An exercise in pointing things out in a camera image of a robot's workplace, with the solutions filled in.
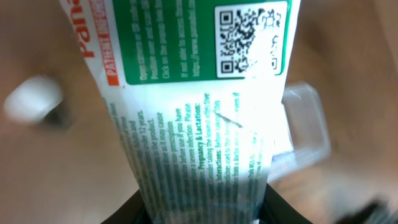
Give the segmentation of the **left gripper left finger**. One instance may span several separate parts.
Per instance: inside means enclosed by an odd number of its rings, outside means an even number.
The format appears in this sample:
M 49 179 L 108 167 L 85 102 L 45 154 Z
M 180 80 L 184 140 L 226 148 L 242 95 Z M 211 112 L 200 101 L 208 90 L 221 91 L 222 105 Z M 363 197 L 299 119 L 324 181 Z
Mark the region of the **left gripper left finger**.
M 101 224 L 152 224 L 141 191 L 138 190 Z

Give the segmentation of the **green white card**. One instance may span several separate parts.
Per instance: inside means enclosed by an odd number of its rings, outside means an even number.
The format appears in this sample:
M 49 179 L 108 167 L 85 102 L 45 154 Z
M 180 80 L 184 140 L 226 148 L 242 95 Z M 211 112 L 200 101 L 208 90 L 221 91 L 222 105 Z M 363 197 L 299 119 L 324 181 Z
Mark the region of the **green white card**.
M 63 0 L 152 223 L 259 218 L 299 1 Z

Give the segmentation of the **dark bottle white cap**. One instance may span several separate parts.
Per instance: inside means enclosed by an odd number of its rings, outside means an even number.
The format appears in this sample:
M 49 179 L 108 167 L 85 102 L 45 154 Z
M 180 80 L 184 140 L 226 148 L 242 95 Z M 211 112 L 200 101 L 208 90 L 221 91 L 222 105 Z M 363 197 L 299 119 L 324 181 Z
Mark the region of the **dark bottle white cap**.
M 67 128 L 72 121 L 61 85 L 45 75 L 22 82 L 7 96 L 3 110 L 8 119 L 24 125 Z

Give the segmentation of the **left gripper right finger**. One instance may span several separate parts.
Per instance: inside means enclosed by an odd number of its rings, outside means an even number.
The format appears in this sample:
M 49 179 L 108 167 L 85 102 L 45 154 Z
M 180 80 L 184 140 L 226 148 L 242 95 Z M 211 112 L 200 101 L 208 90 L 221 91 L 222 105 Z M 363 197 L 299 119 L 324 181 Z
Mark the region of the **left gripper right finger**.
M 296 211 L 269 184 L 259 209 L 260 224 L 312 224 Z

